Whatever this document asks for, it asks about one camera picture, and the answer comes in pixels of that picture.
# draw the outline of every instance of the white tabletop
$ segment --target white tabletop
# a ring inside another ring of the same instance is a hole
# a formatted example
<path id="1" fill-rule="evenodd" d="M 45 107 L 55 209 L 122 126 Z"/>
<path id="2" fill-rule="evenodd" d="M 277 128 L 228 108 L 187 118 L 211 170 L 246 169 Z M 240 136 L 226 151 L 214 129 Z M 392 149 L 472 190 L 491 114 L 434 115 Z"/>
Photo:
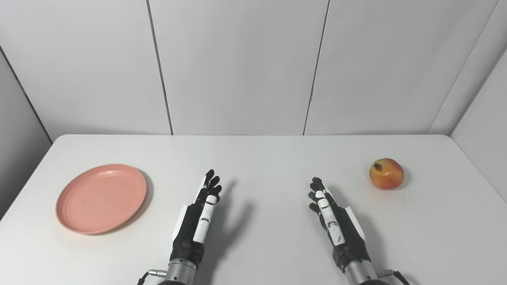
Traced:
<path id="1" fill-rule="evenodd" d="M 383 157 L 406 171 L 399 190 L 368 178 Z M 144 173 L 150 193 L 140 215 L 107 234 L 63 228 L 61 190 L 107 163 Z M 1 283 L 127 285 L 166 269 L 180 205 L 210 168 L 226 190 L 196 285 L 346 285 L 308 208 L 313 176 L 352 207 L 377 270 L 399 270 L 412 285 L 505 282 L 507 205 L 448 137 L 65 135 L 0 222 Z"/>

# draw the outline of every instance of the black cable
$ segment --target black cable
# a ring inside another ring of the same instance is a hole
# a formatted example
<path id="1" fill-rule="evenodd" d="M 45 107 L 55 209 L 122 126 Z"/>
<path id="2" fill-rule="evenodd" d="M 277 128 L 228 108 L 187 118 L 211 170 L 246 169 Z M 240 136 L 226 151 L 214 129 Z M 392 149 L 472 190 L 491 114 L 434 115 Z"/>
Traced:
<path id="1" fill-rule="evenodd" d="M 405 279 L 405 277 L 403 277 L 403 275 L 399 271 L 395 271 L 393 275 L 396 278 L 398 278 L 403 283 L 403 285 L 410 285 L 410 283 Z"/>
<path id="2" fill-rule="evenodd" d="M 137 282 L 137 285 L 143 285 L 144 281 L 146 281 L 146 277 L 147 276 L 148 276 L 148 272 L 146 271 L 146 273 L 141 278 L 139 278 L 139 281 Z"/>

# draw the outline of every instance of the panel seam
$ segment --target panel seam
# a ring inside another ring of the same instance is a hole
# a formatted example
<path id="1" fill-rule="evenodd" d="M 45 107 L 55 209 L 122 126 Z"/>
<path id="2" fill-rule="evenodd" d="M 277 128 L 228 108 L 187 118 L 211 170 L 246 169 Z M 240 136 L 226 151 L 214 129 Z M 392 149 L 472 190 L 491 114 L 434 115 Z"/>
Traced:
<path id="1" fill-rule="evenodd" d="M 2 47 L 0 46 L 0 53 L 2 54 L 2 56 L 4 57 L 5 61 L 7 62 L 7 65 L 9 66 L 9 69 L 11 70 L 12 74 L 14 75 L 14 79 L 16 79 L 16 82 L 18 83 L 19 85 L 19 88 L 21 88 L 21 92 L 23 92 L 23 95 L 25 96 L 26 100 L 28 101 L 28 104 L 30 105 L 30 108 L 32 109 L 33 113 L 35 114 L 35 117 L 37 118 L 37 121 L 39 122 L 39 124 L 41 125 L 42 127 L 42 130 L 44 131 L 44 134 L 46 134 L 46 136 L 48 137 L 48 140 L 49 140 L 49 143 L 53 144 L 53 141 L 51 140 L 51 137 L 49 136 L 49 133 L 46 129 L 46 127 L 44 126 L 44 124 L 42 123 L 42 120 L 41 118 L 39 117 L 39 115 L 37 114 L 37 111 L 35 110 L 35 108 L 33 107 L 33 104 L 32 102 L 30 101 L 30 98 L 28 97 L 28 95 L 26 94 L 26 91 L 25 91 L 25 88 L 23 87 L 23 85 L 21 84 L 21 81 L 19 81 L 19 78 L 16 74 L 16 72 L 14 71 L 14 68 L 12 67 L 11 63 L 9 62 L 9 59 L 7 58 L 7 55 L 5 54 L 4 50 L 2 49 Z"/>
<path id="2" fill-rule="evenodd" d="M 479 36 L 477 37 L 476 41 L 474 42 L 474 44 L 472 45 L 472 48 L 470 49 L 470 52 L 468 53 L 468 56 L 466 57 L 463 65 L 461 66 L 461 69 L 459 70 L 458 72 L 458 75 L 456 76 L 456 78 L 454 79 L 454 82 L 452 83 L 451 85 L 451 88 L 449 89 L 449 92 L 447 93 L 444 101 L 442 102 L 442 105 L 440 106 L 439 108 L 439 111 L 437 112 L 437 114 L 435 115 L 435 117 L 433 118 L 433 121 L 431 122 L 429 128 L 428 128 L 428 131 L 426 132 L 426 134 L 429 134 L 429 131 L 431 130 L 431 127 L 433 127 L 433 124 L 435 123 L 435 121 L 437 120 L 437 117 L 439 116 L 440 112 L 442 111 L 442 108 L 444 107 L 445 103 L 447 102 L 447 99 L 449 98 L 449 94 L 451 94 L 451 91 L 452 89 L 454 88 L 454 85 L 456 85 L 456 81 L 458 81 L 458 78 L 459 76 L 461 75 L 461 72 L 463 71 L 463 68 L 465 67 L 466 63 L 468 62 L 468 59 L 470 58 L 470 55 L 472 54 L 472 52 L 474 51 L 475 49 L 475 46 L 477 44 L 477 42 L 479 41 L 479 39 L 481 38 L 481 35 L 482 33 L 484 32 L 484 29 L 486 28 L 486 26 L 488 25 L 488 22 L 489 22 L 489 19 L 491 18 L 491 15 L 493 15 L 493 12 L 495 11 L 496 9 L 496 6 L 498 5 L 498 2 L 500 2 L 500 0 L 497 0 L 496 1 L 496 4 L 495 6 L 493 7 L 493 9 L 491 10 L 491 13 L 489 14 L 488 16 L 488 19 L 486 20 L 486 23 L 484 23 L 484 26 L 482 27 L 482 30 L 481 32 L 479 33 Z"/>
<path id="3" fill-rule="evenodd" d="M 152 16 L 152 8 L 150 6 L 150 0 L 146 0 L 146 7 L 148 9 L 148 17 L 150 18 L 150 27 L 152 30 L 152 36 L 153 36 L 153 44 L 155 46 L 155 55 L 157 56 L 157 64 L 160 74 L 160 82 L 162 84 L 162 92 L 164 93 L 164 102 L 165 102 L 165 109 L 167 112 L 167 119 L 169 120 L 169 129 L 171 130 L 171 135 L 174 134 L 172 131 L 172 121 L 171 121 L 171 114 L 169 112 L 169 102 L 167 100 L 167 92 L 165 89 L 165 82 L 164 82 L 164 74 L 162 73 L 162 64 L 160 63 L 160 54 L 158 50 L 158 44 L 157 44 L 157 37 L 155 36 L 155 27 L 153 25 L 153 16 Z"/>
<path id="4" fill-rule="evenodd" d="M 329 4 L 330 3 L 331 3 L 331 0 L 328 0 L 328 6 L 325 9 L 324 24 L 322 25 L 322 34 L 320 35 L 320 43 L 319 43 L 318 52 L 317 52 L 317 61 L 315 63 L 315 71 L 313 72 L 312 88 L 310 89 L 310 98 L 308 99 L 308 108 L 306 109 L 306 117 L 305 117 L 305 125 L 303 127 L 303 135 L 305 135 L 306 123 L 308 122 L 308 114 L 310 113 L 310 104 L 312 103 L 312 98 L 313 98 L 313 87 L 315 85 L 315 77 L 317 75 L 318 61 L 320 58 L 320 50 L 322 48 L 322 40 L 324 39 L 325 23 L 328 20 L 328 12 L 329 12 Z"/>

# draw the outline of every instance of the white wall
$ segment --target white wall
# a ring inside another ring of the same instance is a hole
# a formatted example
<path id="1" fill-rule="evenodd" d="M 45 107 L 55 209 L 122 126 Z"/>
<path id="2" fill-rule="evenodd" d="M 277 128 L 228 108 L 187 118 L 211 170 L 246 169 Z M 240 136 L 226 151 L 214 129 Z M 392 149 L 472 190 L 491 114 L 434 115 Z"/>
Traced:
<path id="1" fill-rule="evenodd" d="M 52 139 L 170 133 L 145 0 L 0 1 L 0 43 Z"/>
<path id="2" fill-rule="evenodd" d="M 174 134 L 301 135 L 328 0 L 150 0 Z"/>
<path id="3" fill-rule="evenodd" d="M 421 134 L 439 111 L 460 114 L 464 104 L 441 109 L 496 4 L 331 0 L 306 134 Z M 495 17 L 507 25 L 506 15 Z M 478 81 L 506 39 L 482 37 L 490 45 L 474 57 Z"/>
<path id="4" fill-rule="evenodd" d="M 507 0 L 150 0 L 175 134 L 443 133 L 507 41 Z M 0 0 L 50 136 L 171 132 L 146 0 Z"/>
<path id="5" fill-rule="evenodd" d="M 0 53 L 0 219 L 50 145 Z"/>
<path id="6" fill-rule="evenodd" d="M 507 53 L 451 137 L 507 201 Z"/>

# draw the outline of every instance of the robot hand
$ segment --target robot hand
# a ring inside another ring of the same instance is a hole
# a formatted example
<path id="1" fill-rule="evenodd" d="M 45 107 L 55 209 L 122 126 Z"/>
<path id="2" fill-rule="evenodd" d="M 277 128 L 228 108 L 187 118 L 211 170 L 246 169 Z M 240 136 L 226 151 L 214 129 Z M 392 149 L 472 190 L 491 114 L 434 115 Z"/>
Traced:
<path id="1" fill-rule="evenodd" d="M 318 177 L 310 184 L 310 209 L 319 216 L 320 224 L 333 244 L 333 259 L 345 273 L 350 285 L 389 285 L 379 280 L 366 250 L 365 234 L 350 207 L 336 204 L 332 194 Z M 383 276 L 394 275 L 403 284 L 408 282 L 398 271 L 387 270 Z"/>
<path id="2" fill-rule="evenodd" d="M 220 201 L 220 177 L 211 169 L 202 180 L 197 197 L 191 205 L 184 206 L 175 228 L 172 252 L 167 271 L 152 269 L 139 279 L 144 283 L 148 275 L 165 277 L 159 285 L 192 285 L 195 273 L 204 255 L 204 242 L 215 205 Z"/>

